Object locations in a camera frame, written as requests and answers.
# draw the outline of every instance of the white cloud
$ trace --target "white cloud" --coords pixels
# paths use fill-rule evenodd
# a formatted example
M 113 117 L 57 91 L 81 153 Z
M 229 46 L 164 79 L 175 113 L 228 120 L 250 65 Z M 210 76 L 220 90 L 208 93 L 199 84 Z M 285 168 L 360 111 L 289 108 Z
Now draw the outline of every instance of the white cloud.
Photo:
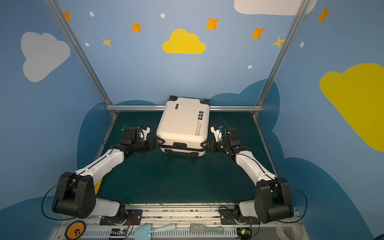
M 317 0 L 310 0 L 305 14 Z M 235 0 L 235 10 L 242 14 L 296 15 L 301 0 Z
M 41 35 L 34 32 L 22 36 L 22 51 L 26 58 L 24 75 L 31 82 L 41 81 L 70 56 L 66 42 L 58 41 L 49 33 Z

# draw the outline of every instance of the green mat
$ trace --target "green mat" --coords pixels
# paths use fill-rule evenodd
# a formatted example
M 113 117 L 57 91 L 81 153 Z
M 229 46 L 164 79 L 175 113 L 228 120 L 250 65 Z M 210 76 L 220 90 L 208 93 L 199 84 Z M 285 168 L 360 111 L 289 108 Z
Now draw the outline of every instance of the green mat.
M 121 112 L 106 146 L 122 136 L 122 129 L 146 125 L 153 139 L 162 112 Z M 238 129 L 242 145 L 248 146 L 256 159 L 269 171 L 272 166 L 263 148 L 249 112 L 211 112 L 209 126 L 224 125 Z M 214 139 L 209 131 L 209 139 Z M 159 148 L 146 154 L 130 156 L 108 173 L 101 184 L 98 198 L 134 203 L 200 203 L 239 202 L 255 195 L 255 185 L 245 171 L 221 153 L 202 157 L 182 157 L 163 153 Z

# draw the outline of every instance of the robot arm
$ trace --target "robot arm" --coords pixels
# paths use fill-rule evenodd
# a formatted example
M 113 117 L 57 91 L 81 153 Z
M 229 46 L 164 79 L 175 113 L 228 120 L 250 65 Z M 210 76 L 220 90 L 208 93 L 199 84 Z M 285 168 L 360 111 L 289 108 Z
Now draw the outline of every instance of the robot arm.
M 225 143 L 221 140 L 222 126 L 213 126 L 216 142 L 208 140 L 206 150 L 224 151 L 244 169 L 256 186 L 255 200 L 241 202 L 239 208 L 244 217 L 257 217 L 263 223 L 293 217 L 293 205 L 289 183 L 268 171 L 246 146 L 241 145 L 236 128 L 225 130 Z
M 120 224 L 125 221 L 125 204 L 96 198 L 94 187 L 115 166 L 122 163 L 135 152 L 147 152 L 157 148 L 163 141 L 147 137 L 150 128 L 127 127 L 123 129 L 120 143 L 108 149 L 105 154 L 76 172 L 63 173 L 59 178 L 52 211 L 72 217 L 107 216 L 110 221 Z

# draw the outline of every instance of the yellow star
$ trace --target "yellow star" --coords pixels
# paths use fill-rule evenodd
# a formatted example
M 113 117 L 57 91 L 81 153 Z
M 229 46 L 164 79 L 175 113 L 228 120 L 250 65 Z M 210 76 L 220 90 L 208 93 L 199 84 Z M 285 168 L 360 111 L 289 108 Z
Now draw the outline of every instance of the yellow star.
M 131 23 L 132 23 L 132 26 L 133 26 L 132 32 L 137 31 L 137 32 L 141 33 L 141 30 L 140 30 L 141 23 L 138 23 L 138 24 L 133 23 L 133 22 L 131 22 Z
M 328 14 L 329 14 L 330 12 L 331 12 L 331 11 L 327 11 L 327 10 L 325 10 L 325 8 L 324 8 L 323 12 L 321 13 L 321 15 L 320 15 L 317 19 L 318 19 L 318 20 L 321 20 L 321 23 L 323 23 L 324 20 L 325 20 L 325 18 L 328 16 Z
M 218 21 L 219 21 L 219 19 L 212 20 L 212 19 L 208 18 L 208 26 L 205 30 L 213 29 L 216 31 L 216 24 Z
M 104 40 L 103 45 L 108 45 L 109 47 L 111 47 L 111 46 L 109 45 L 109 42 L 110 42 L 111 40 L 107 41 L 107 40 L 105 40 L 104 38 L 103 38 L 103 40 Z
M 70 12 L 66 12 L 66 13 L 64 13 L 64 16 L 65 16 L 65 18 L 68 20 L 68 21 L 72 21 L 72 19 L 70 18 Z
M 285 41 L 285 39 L 281 40 L 281 39 L 280 39 L 280 36 L 278 36 L 278 37 L 277 37 L 277 42 L 274 43 L 274 44 L 272 44 L 272 46 L 273 46 L 273 45 L 277 45 L 277 46 L 280 48 L 281 43 L 284 42 L 284 41 Z
M 260 39 L 264 30 L 265 30 L 265 28 L 264 28 L 264 29 L 258 29 L 258 28 L 255 27 L 255 32 L 254 32 L 253 35 L 251 36 L 251 39 L 252 39 L 252 38 L 258 38 L 258 39 Z

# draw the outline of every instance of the orange round object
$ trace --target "orange round object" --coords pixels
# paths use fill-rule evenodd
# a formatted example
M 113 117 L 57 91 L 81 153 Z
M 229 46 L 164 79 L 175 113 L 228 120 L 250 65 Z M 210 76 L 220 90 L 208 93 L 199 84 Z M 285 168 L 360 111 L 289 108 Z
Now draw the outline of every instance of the orange round object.
M 84 232 L 85 232 L 85 222 L 75 221 L 67 227 L 67 230 L 65 230 L 64 236 L 68 240 L 73 240 L 81 237 L 81 235 L 83 235 Z

